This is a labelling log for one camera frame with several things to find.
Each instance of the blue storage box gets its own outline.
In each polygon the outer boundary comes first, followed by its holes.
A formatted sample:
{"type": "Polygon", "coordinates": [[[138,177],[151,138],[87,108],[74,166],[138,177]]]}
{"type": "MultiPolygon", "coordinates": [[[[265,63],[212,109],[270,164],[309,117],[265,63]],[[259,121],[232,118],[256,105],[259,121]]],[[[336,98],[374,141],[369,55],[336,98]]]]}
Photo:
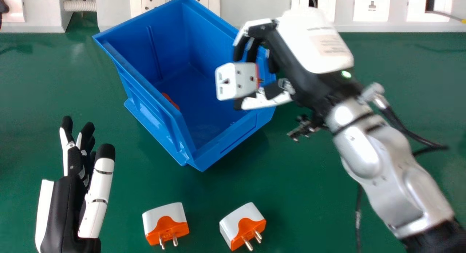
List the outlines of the blue storage box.
{"type": "MultiPolygon", "coordinates": [[[[238,30],[195,0],[173,0],[94,36],[128,94],[125,107],[180,165],[200,171],[272,118],[220,102],[215,69],[233,61],[238,30]]],[[[260,49],[264,84],[275,81],[260,49]]]]}

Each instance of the green table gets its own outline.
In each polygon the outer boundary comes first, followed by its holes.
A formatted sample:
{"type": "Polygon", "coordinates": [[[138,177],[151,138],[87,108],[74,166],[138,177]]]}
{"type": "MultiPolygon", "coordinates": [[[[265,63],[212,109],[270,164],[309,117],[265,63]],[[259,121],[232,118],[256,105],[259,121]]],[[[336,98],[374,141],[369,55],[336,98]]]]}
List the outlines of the green table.
{"type": "MultiPolygon", "coordinates": [[[[42,178],[62,175],[58,127],[87,121],[98,144],[116,147],[103,252],[161,252],[144,237],[141,214],[183,202],[191,233],[166,252],[227,253],[218,222],[254,202],[268,224],[256,252],[354,252],[356,183],[331,134],[295,144],[286,133],[304,109],[278,107],[273,120],[206,172],[180,167],[123,107],[110,59],[94,43],[95,15],[73,17],[66,34],[0,35],[0,248],[34,252],[42,178]]],[[[379,82],[406,125],[451,146],[418,160],[466,223],[466,34],[345,33],[364,84],[379,82]]],[[[403,252],[363,200],[364,252],[403,252]]]]}

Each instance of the orange and white plug adapter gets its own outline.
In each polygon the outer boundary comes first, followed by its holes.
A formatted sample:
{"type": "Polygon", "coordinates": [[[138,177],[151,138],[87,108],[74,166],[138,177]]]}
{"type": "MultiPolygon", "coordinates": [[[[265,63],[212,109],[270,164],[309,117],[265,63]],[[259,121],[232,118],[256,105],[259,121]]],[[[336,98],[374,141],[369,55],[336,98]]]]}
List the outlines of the orange and white plug adapter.
{"type": "Polygon", "coordinates": [[[185,210],[180,202],[164,205],[143,213],[144,233],[151,246],[158,245],[165,250],[165,242],[173,240],[178,246],[178,238],[189,234],[185,210]]]}
{"type": "Polygon", "coordinates": [[[266,221],[254,203],[250,202],[230,213],[220,221],[220,233],[230,249],[236,250],[243,244],[253,251],[249,242],[256,238],[262,242],[261,232],[265,229],[266,221]]]}

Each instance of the robotic arm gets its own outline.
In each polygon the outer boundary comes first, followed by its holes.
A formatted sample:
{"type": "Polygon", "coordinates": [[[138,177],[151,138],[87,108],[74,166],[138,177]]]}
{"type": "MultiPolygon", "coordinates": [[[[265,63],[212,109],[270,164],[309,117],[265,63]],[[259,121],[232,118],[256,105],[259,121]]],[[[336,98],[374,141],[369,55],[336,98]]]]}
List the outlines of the robotic arm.
{"type": "Polygon", "coordinates": [[[382,86],[363,89],[354,78],[353,55],[319,9],[248,22],[234,46],[234,61],[247,50],[246,63],[217,69],[219,100],[235,99],[236,109],[290,101],[311,109],[312,119],[300,117],[300,125],[288,135],[298,141],[319,129],[332,132],[345,170],[364,188],[374,211],[408,252],[466,248],[465,231],[404,135],[428,145],[426,150],[444,147],[408,131],[383,97],[382,86]],[[260,44],[269,49],[270,72],[282,70],[287,79],[260,86],[253,68],[260,44]],[[370,102],[397,129],[376,115],[370,102]]]}
{"type": "Polygon", "coordinates": [[[115,166],[115,147],[95,145],[88,122],[75,142],[71,117],[60,126],[63,174],[42,180],[35,232],[39,253],[99,253],[99,233],[107,210],[115,166]]]}

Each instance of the metal prong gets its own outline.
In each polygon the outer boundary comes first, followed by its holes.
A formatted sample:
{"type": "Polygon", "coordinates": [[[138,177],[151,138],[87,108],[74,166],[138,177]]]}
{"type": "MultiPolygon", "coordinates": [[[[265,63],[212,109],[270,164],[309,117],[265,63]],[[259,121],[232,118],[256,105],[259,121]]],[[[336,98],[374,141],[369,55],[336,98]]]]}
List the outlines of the metal prong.
{"type": "Polygon", "coordinates": [[[176,237],[175,234],[171,236],[173,238],[173,246],[178,246],[178,238],[176,237]]]}
{"type": "Polygon", "coordinates": [[[160,243],[162,250],[165,250],[165,244],[163,243],[162,236],[158,236],[158,242],[160,243]]]}
{"type": "Polygon", "coordinates": [[[245,238],[243,238],[243,241],[246,247],[249,249],[249,251],[253,251],[253,245],[251,245],[251,243],[245,238]]]}
{"type": "Polygon", "coordinates": [[[256,240],[258,241],[258,243],[262,242],[262,236],[257,230],[254,230],[254,236],[256,237],[256,240]]]}

